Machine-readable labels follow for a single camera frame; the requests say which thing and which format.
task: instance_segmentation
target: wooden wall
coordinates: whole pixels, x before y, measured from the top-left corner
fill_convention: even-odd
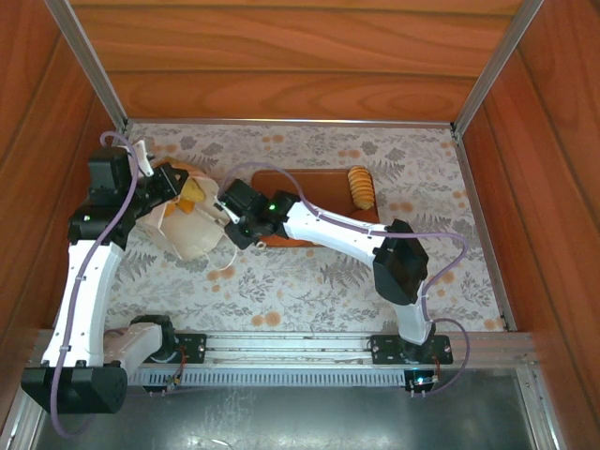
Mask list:
[[[0,425],[67,279],[68,217],[114,129],[40,0],[0,2]]]
[[[456,119],[521,0],[72,0],[129,117]]]
[[[546,0],[464,142],[569,448],[600,448],[600,2]]]

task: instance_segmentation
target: purple cable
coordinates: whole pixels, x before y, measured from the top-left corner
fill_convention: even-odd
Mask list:
[[[100,136],[100,143],[103,146],[107,146],[106,138],[108,138],[108,137],[113,137],[113,138],[121,141],[127,147],[127,150],[129,152],[129,155],[131,156],[131,162],[132,162],[131,185],[129,185],[129,191],[127,192],[127,196],[125,197],[125,200],[123,201],[123,204],[121,205],[121,208],[116,213],[116,215],[114,215],[114,217],[112,218],[111,222],[108,224],[106,229],[100,234],[100,236],[97,238],[97,240],[94,242],[94,244],[90,247],[89,251],[85,255],[85,258],[83,259],[83,262],[82,262],[82,266],[80,267],[79,272],[77,273],[77,276],[75,277],[75,282],[73,283],[73,291],[71,292],[71,296],[68,301],[68,313],[67,313],[67,324],[65,326],[65,335],[63,337],[63,345],[62,345],[60,353],[58,355],[58,361],[56,363],[56,368],[54,369],[54,375],[52,377],[52,389],[50,392],[50,417],[52,419],[52,426],[56,430],[56,433],[58,433],[59,436],[61,436],[62,438],[65,438],[65,439],[73,438],[73,437],[79,435],[80,433],[82,433],[90,425],[91,420],[94,418],[94,416],[91,416],[88,420],[85,421],[83,426],[80,429],[78,429],[77,431],[75,431],[74,433],[67,432],[63,428],[63,426],[60,423],[60,420],[58,418],[58,384],[60,381],[60,374],[63,371],[63,365],[65,364],[65,359],[67,358],[68,344],[71,339],[71,333],[73,332],[73,320],[74,320],[74,316],[75,316],[75,307],[77,305],[77,294],[79,293],[79,288],[82,284],[82,278],[85,275],[85,270],[87,269],[87,265],[92,260],[94,253],[96,252],[98,247],[100,247],[100,245],[102,244],[102,241],[104,241],[106,236],[109,235],[109,233],[113,230],[113,228],[119,222],[121,217],[125,214],[126,210],[129,207],[129,204],[131,203],[131,199],[133,198],[133,194],[135,193],[135,188],[136,188],[136,185],[138,182],[137,173],[138,173],[140,164],[138,162],[138,157],[135,154],[135,149],[133,148],[133,145],[131,145],[131,142],[128,140],[128,138],[126,138],[122,134],[115,133],[114,131],[106,131],[106,132],[102,133],[102,135]]]
[[[225,178],[218,189],[218,194],[217,194],[218,197],[220,197],[220,195],[225,190],[225,187],[228,186],[229,183],[232,181],[233,174],[238,172],[241,169],[245,169],[246,167],[264,167],[264,168],[268,168],[268,169],[277,171],[277,172],[285,175],[286,177],[288,177],[290,179],[290,181],[293,183],[293,185],[295,186],[296,190],[298,191],[298,195],[300,196],[302,203],[305,205],[305,207],[308,209],[308,211],[310,211],[310,213],[312,213],[314,216],[316,216],[320,220],[331,223],[332,225],[337,225],[337,226],[345,228],[347,230],[352,230],[357,233],[361,233],[361,234],[369,233],[368,228],[363,228],[363,227],[359,227],[357,225],[352,225],[349,223],[341,222],[339,220],[335,220],[332,217],[328,217],[327,215],[319,215],[319,211],[317,211],[315,209],[315,207],[313,206],[313,204],[307,200],[306,196],[304,195],[304,191],[302,190],[302,188],[300,187],[298,182],[295,180],[295,178],[293,178],[293,176],[290,173],[286,172],[285,170],[279,168],[278,166],[276,166],[274,164],[271,164],[270,162],[250,161],[250,162],[244,162],[242,164],[238,164],[237,166],[233,167],[225,175]],[[425,319],[427,321],[429,321],[430,318],[429,318],[428,307],[427,307],[427,292],[435,283],[438,282],[438,280],[441,277],[443,277],[443,275],[446,272],[448,272],[449,270],[452,270],[454,267],[456,267],[458,265],[458,263],[460,263],[460,261],[467,255],[467,252],[469,251],[469,242],[467,241],[467,239],[464,236],[461,236],[460,234],[456,234],[453,232],[371,232],[370,235],[371,236],[381,236],[381,237],[394,237],[396,239],[449,237],[451,239],[456,239],[462,243],[462,250],[460,251],[458,256],[456,256],[456,258],[453,261],[451,261],[440,272],[438,272],[423,288],[423,292],[422,292],[423,315],[425,316]],[[467,351],[465,354],[465,359],[463,360],[463,363],[460,366],[460,369],[458,370],[458,373],[455,375],[455,377],[452,380],[450,380],[449,382],[447,382],[444,386],[431,391],[429,393],[430,396],[433,395],[433,393],[437,394],[437,393],[443,391],[444,389],[446,389],[446,387],[454,384],[456,382],[456,380],[458,380],[458,378],[465,371],[467,363],[469,362],[469,356],[471,355],[471,342],[469,340],[469,335],[467,334],[467,330],[465,330],[465,328],[459,322],[455,321],[454,319],[445,319],[445,318],[444,319],[436,319],[433,322],[434,323],[439,323],[439,322],[453,323],[458,328],[460,328],[460,331],[462,332],[463,336],[465,337]]]

